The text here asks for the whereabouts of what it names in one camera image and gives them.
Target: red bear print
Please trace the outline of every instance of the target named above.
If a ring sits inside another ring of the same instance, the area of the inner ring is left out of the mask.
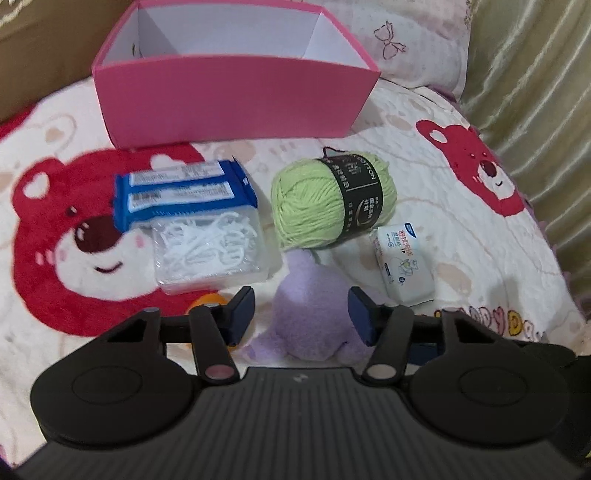
[[[430,120],[418,121],[417,130],[443,152],[457,179],[494,212],[508,217],[525,209],[513,182],[472,130],[461,125],[443,128]]]
[[[29,311],[64,333],[96,336],[148,306],[183,314],[203,292],[168,296],[154,278],[149,231],[113,225],[115,174],[202,161],[190,145],[47,158],[18,181],[13,278]]]

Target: black yarn label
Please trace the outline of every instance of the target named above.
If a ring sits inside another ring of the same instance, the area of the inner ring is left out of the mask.
[[[384,194],[371,162],[355,153],[318,158],[335,176],[345,204],[345,221],[338,240],[367,230],[378,221]]]

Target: barcode label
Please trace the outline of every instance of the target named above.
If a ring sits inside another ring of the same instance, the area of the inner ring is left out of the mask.
[[[176,189],[161,189],[152,192],[131,193],[128,195],[128,210],[137,212],[155,205],[182,205],[184,203],[204,203],[215,200],[233,199],[234,193],[228,182],[207,185],[189,185]]]
[[[156,185],[175,181],[208,179],[221,175],[223,175],[223,170],[218,161],[198,162],[159,170],[137,171],[129,175],[129,185],[132,187]]]

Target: curtain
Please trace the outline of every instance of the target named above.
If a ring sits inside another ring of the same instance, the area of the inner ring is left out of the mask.
[[[472,33],[460,104],[547,223],[589,318],[591,0],[466,1]]]

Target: cartoon bear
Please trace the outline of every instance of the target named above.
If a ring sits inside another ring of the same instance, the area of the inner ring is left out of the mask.
[[[472,129],[420,120],[417,130],[443,152],[457,179],[494,212],[508,217],[525,209],[513,182]]]
[[[183,314],[204,292],[168,296],[154,278],[149,231],[113,225],[115,174],[202,161],[190,145],[137,152],[101,150],[68,164],[47,158],[12,194],[17,292],[38,320],[61,332],[96,336],[148,306]]]
[[[19,176],[40,158],[58,157],[71,143],[76,124],[71,115],[60,113],[37,121],[33,107],[0,124],[0,204],[9,204]],[[17,216],[3,218],[0,245],[9,245]]]

